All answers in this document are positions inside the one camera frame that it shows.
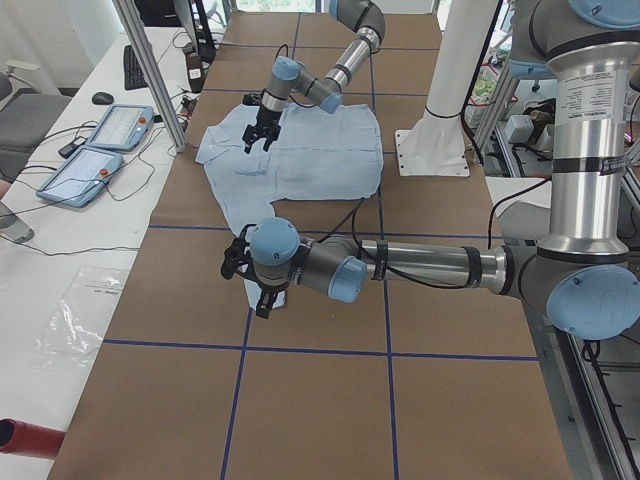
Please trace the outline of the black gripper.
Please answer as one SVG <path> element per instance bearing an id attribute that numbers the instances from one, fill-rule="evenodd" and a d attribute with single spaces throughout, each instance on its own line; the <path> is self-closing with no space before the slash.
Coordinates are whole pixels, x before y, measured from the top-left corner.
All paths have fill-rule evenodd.
<path id="1" fill-rule="evenodd" d="M 289 280 L 286 277 L 276 279 L 260 278 L 254 272 L 248 272 L 249 279 L 247 280 L 247 299 L 258 300 L 255 311 L 259 318 L 268 318 L 270 311 L 278 309 L 286 305 L 286 289 L 288 288 Z M 271 289 L 277 294 L 273 294 L 270 299 L 269 292 L 262 292 L 264 289 Z"/>
<path id="2" fill-rule="evenodd" d="M 242 140 L 245 144 L 244 152 L 250 153 L 252 146 L 258 138 L 265 138 L 263 150 L 269 150 L 271 145 L 278 140 L 280 134 L 280 119 L 283 111 L 272 110 L 265 105 L 260 105 L 256 116 L 256 124 L 247 125 Z"/>

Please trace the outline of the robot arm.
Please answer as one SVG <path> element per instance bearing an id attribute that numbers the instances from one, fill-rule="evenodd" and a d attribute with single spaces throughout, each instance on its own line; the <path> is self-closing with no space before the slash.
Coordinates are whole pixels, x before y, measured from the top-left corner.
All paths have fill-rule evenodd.
<path id="1" fill-rule="evenodd" d="M 372 1 L 332 1 L 330 14 L 355 33 L 335 65 L 323 77 L 312 74 L 294 59 L 279 56 L 271 69 L 271 78 L 262 91 L 256 123 L 246 127 L 242 136 L 244 152 L 250 153 L 259 140 L 267 151 L 278 140 L 279 121 L 289 95 L 297 91 L 311 104 L 333 114 L 343 103 L 343 90 L 365 59 L 377 53 L 385 36 L 385 20 Z"/>
<path id="2" fill-rule="evenodd" d="M 540 310 L 585 340 L 614 337 L 639 317 L 639 283 L 617 235 L 625 167 L 624 98 L 639 52 L 635 1 L 520 1 L 512 72 L 558 82 L 548 230 L 534 247 L 440 247 L 312 240 L 286 219 L 246 225 L 241 274 L 261 289 L 267 317 L 277 295 L 303 285 L 343 302 L 366 278 L 394 275 L 431 288 L 485 288 Z"/>

